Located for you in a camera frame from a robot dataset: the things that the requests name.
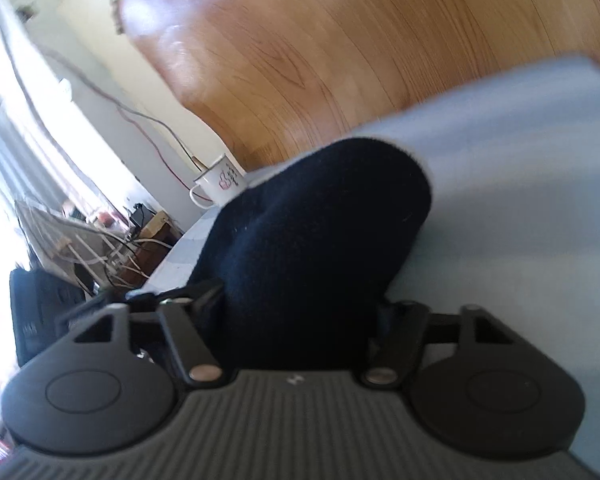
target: black device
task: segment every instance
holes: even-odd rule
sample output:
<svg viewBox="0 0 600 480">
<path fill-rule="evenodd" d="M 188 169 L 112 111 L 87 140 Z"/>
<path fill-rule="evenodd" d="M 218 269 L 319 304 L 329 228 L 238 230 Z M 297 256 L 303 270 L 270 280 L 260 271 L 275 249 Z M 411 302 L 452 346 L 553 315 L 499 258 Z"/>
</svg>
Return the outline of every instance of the black device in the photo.
<svg viewBox="0 0 600 480">
<path fill-rule="evenodd" d="M 0 480 L 596 477 L 567 451 L 577 382 L 484 309 L 399 305 L 359 370 L 222 370 L 191 320 L 221 298 L 112 304 L 23 367 Z M 438 343 L 457 349 L 422 368 Z"/>
<path fill-rule="evenodd" d="M 151 218 L 155 216 L 155 212 L 151 211 L 147 206 L 141 203 L 134 205 L 134 211 L 129 215 L 131 223 L 136 230 L 140 232 L 142 228 L 149 223 Z"/>
<path fill-rule="evenodd" d="M 84 302 L 84 292 L 43 269 L 11 271 L 11 319 L 18 365 L 53 344 L 56 317 Z"/>
<path fill-rule="evenodd" d="M 124 299 L 125 294 L 123 292 L 120 292 L 115 288 L 105 288 L 93 298 L 89 298 L 73 308 L 61 312 L 54 319 L 56 327 L 55 340 L 66 335 L 72 327 L 80 322 L 80 320 L 92 316 L 111 303 L 124 301 Z"/>
</svg>

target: ribbed rubber surface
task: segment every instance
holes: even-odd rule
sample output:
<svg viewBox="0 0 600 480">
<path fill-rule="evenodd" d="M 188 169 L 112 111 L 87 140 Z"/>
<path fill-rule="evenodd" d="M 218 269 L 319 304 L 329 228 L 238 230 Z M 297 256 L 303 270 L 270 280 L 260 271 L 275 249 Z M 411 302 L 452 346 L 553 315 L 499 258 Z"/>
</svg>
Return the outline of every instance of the ribbed rubber surface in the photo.
<svg viewBox="0 0 600 480">
<path fill-rule="evenodd" d="M 242 372 L 221 390 L 190 394 L 133 448 L 92 459 L 20 449 L 0 466 L 0 480 L 594 478 L 567 453 L 498 463 L 455 452 L 397 395 L 357 386 L 347 372 Z"/>
</svg>

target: logo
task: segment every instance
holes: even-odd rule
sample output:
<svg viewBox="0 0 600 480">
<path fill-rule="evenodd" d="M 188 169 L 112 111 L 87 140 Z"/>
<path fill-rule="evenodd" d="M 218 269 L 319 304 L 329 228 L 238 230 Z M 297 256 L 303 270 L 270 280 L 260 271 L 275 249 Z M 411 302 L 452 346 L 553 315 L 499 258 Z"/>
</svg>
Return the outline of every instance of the logo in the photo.
<svg viewBox="0 0 600 480">
<path fill-rule="evenodd" d="M 218 184 L 225 191 L 231 187 L 231 181 L 226 177 L 224 171 L 220 173 L 220 182 Z"/>
<path fill-rule="evenodd" d="M 295 374 L 293 377 L 287 377 L 286 382 L 292 386 L 298 386 L 298 384 L 304 383 L 304 377 L 302 377 L 302 375 Z"/>
</svg>

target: curtain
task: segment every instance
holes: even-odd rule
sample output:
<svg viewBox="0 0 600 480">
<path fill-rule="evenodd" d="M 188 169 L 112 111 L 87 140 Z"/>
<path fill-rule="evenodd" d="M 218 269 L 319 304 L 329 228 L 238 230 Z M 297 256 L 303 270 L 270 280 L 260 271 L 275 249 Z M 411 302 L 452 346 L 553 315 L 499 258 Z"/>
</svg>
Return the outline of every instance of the curtain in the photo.
<svg viewBox="0 0 600 480">
<path fill-rule="evenodd" d="M 61 210 L 69 199 L 88 218 L 115 208 L 58 145 L 40 116 L 35 73 L 27 70 L 36 52 L 7 0 L 0 0 L 0 197 L 14 214 L 16 200 L 33 200 Z"/>
<path fill-rule="evenodd" d="M 69 199 L 23 142 L 0 101 L 0 202 L 12 223 L 17 224 L 15 201 L 26 198 L 56 211 Z"/>
</svg>

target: circular pad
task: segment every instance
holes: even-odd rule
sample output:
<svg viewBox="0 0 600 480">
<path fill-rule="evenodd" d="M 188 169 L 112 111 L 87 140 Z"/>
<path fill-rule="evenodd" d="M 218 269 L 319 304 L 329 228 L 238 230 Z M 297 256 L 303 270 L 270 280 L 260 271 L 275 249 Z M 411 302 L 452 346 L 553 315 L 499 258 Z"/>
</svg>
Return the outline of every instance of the circular pad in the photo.
<svg viewBox="0 0 600 480">
<path fill-rule="evenodd" d="M 565 449 L 584 414 L 578 384 L 539 352 L 506 345 L 458 352 L 424 368 L 411 388 L 423 425 L 477 456 L 525 460 Z"/>
<path fill-rule="evenodd" d="M 67 413 L 93 413 L 116 402 L 120 381 L 99 370 L 79 370 L 61 375 L 46 388 L 46 400 Z"/>
</svg>

